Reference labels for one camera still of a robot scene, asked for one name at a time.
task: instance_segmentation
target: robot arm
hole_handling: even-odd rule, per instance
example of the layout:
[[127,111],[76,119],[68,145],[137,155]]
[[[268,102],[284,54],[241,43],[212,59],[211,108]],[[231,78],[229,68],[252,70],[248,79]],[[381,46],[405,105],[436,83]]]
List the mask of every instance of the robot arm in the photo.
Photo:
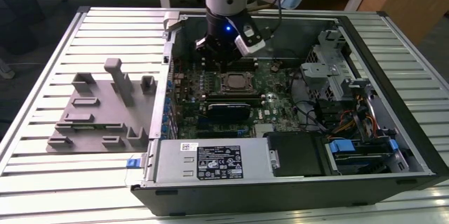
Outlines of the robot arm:
[[[295,8],[300,1],[279,0],[287,8]],[[196,50],[225,72],[229,62],[265,47],[271,32],[268,28],[259,30],[247,11],[247,0],[205,0],[205,5],[208,29],[205,37],[196,42]]]

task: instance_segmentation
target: cpu socket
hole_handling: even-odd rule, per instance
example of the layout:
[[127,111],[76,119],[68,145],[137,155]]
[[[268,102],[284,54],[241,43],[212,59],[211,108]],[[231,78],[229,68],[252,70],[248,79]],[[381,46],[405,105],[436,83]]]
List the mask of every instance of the cpu socket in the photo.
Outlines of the cpu socket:
[[221,92],[224,94],[255,94],[253,77],[251,73],[221,74]]

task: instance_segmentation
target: metal bracket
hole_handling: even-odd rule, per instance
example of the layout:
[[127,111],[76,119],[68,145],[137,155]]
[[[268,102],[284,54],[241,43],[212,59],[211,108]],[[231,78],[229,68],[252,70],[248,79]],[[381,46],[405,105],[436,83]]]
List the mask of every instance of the metal bracket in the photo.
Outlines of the metal bracket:
[[305,75],[311,78],[327,78],[328,76],[340,75],[336,67],[329,67],[327,64],[304,63],[301,69]]
[[152,139],[148,146],[148,156],[145,157],[145,180],[155,181],[156,178],[156,165],[157,165],[157,158],[156,155],[159,153],[160,148],[160,140]]
[[167,11],[164,15],[164,31],[171,32],[181,27],[180,12]]
[[351,89],[365,88],[367,85],[369,85],[368,79],[364,78],[345,79],[341,83],[343,96],[351,98],[352,97]]

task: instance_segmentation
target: barcode label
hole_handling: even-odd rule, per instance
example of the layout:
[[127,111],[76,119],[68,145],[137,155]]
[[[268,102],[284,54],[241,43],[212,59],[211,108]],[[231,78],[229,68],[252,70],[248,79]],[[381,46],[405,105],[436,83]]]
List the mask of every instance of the barcode label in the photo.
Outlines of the barcode label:
[[197,142],[181,143],[181,151],[196,151],[196,150],[197,150]]

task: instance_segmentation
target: warning symbol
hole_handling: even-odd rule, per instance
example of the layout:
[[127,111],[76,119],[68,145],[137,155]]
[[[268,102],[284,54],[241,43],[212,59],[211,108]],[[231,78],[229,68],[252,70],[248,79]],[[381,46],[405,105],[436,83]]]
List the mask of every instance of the warning symbol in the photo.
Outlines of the warning symbol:
[[205,161],[200,161],[197,167],[199,167],[200,169],[205,169],[205,168],[207,168]]

